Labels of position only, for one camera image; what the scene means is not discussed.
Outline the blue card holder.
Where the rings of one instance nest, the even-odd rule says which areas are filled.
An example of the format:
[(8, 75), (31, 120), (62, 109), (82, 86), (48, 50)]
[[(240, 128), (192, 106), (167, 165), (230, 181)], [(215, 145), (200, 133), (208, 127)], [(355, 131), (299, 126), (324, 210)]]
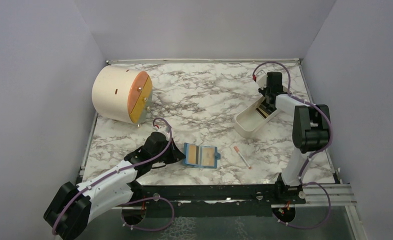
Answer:
[(183, 145), (185, 159), (182, 164), (188, 167), (216, 169), (221, 154), (216, 146), (202, 146), (185, 142)]

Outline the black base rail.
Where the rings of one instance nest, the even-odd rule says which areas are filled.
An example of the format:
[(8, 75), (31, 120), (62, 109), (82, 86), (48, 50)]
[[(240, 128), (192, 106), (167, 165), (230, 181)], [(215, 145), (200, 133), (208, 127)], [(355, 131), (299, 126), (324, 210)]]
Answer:
[(161, 199), (169, 200), (176, 217), (271, 217), (273, 209), (286, 204), (305, 204), (301, 196), (293, 199), (275, 197), (275, 184), (244, 185), (141, 185), (145, 195), (152, 194), (159, 200), (148, 200), (132, 206), (130, 214), (144, 214), (147, 218), (166, 218), (171, 208)]

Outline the cream cylinder orange lid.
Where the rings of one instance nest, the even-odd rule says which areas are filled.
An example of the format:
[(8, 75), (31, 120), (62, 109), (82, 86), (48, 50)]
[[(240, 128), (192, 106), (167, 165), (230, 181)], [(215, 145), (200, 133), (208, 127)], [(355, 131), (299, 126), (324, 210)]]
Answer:
[(146, 71), (114, 65), (99, 72), (91, 93), (99, 115), (133, 125), (146, 119), (152, 97), (153, 82)]

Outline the yellow credit card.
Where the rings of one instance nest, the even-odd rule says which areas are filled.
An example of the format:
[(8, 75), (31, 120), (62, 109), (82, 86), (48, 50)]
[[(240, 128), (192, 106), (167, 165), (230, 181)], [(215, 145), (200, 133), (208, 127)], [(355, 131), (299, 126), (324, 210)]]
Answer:
[(193, 144), (188, 145), (186, 162), (190, 165), (198, 165), (199, 164), (199, 154), (200, 154), (200, 147), (199, 146), (193, 145)]
[(214, 147), (203, 147), (201, 149), (201, 165), (213, 167), (215, 165), (215, 152)]

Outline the cream oblong plastic tray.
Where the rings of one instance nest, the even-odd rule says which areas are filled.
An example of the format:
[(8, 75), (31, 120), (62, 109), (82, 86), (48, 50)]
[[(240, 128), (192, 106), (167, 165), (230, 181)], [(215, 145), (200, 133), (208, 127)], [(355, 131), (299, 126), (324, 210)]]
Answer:
[(234, 130), (243, 138), (252, 138), (265, 124), (272, 120), (279, 113), (287, 112), (277, 109), (272, 113), (267, 113), (260, 109), (265, 98), (262, 96), (249, 107), (238, 113), (234, 117)]

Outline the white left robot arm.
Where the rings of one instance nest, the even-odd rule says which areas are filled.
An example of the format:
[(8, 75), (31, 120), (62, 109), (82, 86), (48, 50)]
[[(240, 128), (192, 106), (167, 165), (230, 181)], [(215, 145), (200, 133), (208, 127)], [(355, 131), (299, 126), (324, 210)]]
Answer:
[(119, 205), (136, 205), (160, 197), (144, 194), (138, 178), (154, 169), (185, 159), (173, 138), (154, 131), (145, 143), (112, 169), (77, 185), (63, 184), (43, 214), (52, 232), (63, 240), (76, 239), (93, 219)]

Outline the orange capped white marker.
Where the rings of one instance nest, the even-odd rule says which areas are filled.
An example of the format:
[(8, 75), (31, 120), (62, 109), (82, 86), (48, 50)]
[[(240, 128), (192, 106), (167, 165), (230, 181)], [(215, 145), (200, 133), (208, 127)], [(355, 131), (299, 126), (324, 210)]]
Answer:
[(246, 167), (248, 169), (252, 169), (252, 166), (248, 163), (248, 161), (245, 159), (245, 157), (242, 155), (242, 153), (240, 152), (239, 148), (237, 146), (234, 146), (233, 149), (235, 150), (235, 152), (238, 154), (238, 156), (240, 157), (240, 159), (244, 162), (244, 164), (246, 165)]

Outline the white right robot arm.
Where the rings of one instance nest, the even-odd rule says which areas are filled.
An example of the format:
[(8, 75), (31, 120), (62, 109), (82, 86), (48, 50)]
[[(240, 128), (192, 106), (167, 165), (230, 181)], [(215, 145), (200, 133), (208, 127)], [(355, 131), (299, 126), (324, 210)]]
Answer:
[(315, 105), (286, 92), (280, 72), (258, 75), (261, 103), (256, 111), (265, 119), (284, 112), (293, 118), (292, 142), (294, 150), (286, 168), (274, 183), (273, 198), (281, 204), (298, 197), (302, 179), (313, 156), (322, 151), (331, 138), (329, 108)]

